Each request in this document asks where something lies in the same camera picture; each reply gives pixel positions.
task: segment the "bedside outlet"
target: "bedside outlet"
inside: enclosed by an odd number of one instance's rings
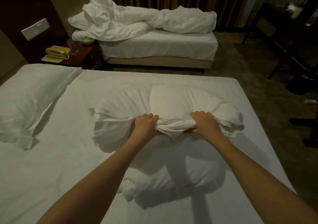
[[[24,35],[24,37],[29,41],[48,28],[50,28],[49,22],[47,22],[46,18],[44,18],[36,22],[35,24],[29,26],[28,28],[21,30],[21,32]]]

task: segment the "wooden nightstand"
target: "wooden nightstand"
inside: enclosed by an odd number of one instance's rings
[[[92,69],[98,59],[102,65],[105,64],[103,53],[97,42],[94,42],[92,45],[83,45],[81,41],[74,41],[74,43],[78,49],[78,53],[75,55],[70,54],[68,60],[60,63],[47,62],[47,64],[81,67],[83,69]]]

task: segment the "white bed sheet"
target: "white bed sheet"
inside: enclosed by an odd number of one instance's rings
[[[213,61],[217,51],[214,34],[177,34],[153,30],[123,41],[99,41],[105,58],[183,57]]]
[[[35,132],[38,144],[21,151],[0,143],[0,220],[35,223],[75,183],[110,156],[93,144],[94,118],[87,108],[101,91],[120,83],[185,84],[212,91],[244,115],[244,134],[233,143],[293,190],[237,80],[132,72],[86,70],[53,104]],[[103,223],[262,223],[233,173],[213,193],[194,190],[179,200],[142,208],[117,194]]]

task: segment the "floor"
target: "floor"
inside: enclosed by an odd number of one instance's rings
[[[262,123],[284,170],[298,194],[318,211],[318,149],[305,147],[310,129],[293,126],[288,118],[313,118],[318,105],[304,104],[318,94],[297,96],[285,89],[292,73],[278,73],[266,80],[280,56],[261,39],[248,39],[244,33],[215,32],[219,42],[214,62],[204,73],[169,68],[117,67],[115,71],[151,72],[237,79]]]

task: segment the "forearm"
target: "forearm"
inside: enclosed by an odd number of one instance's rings
[[[100,223],[130,163],[143,145],[129,140],[66,192],[38,224]]]
[[[316,212],[307,203],[227,138],[209,142],[227,162],[264,223],[318,223]]]

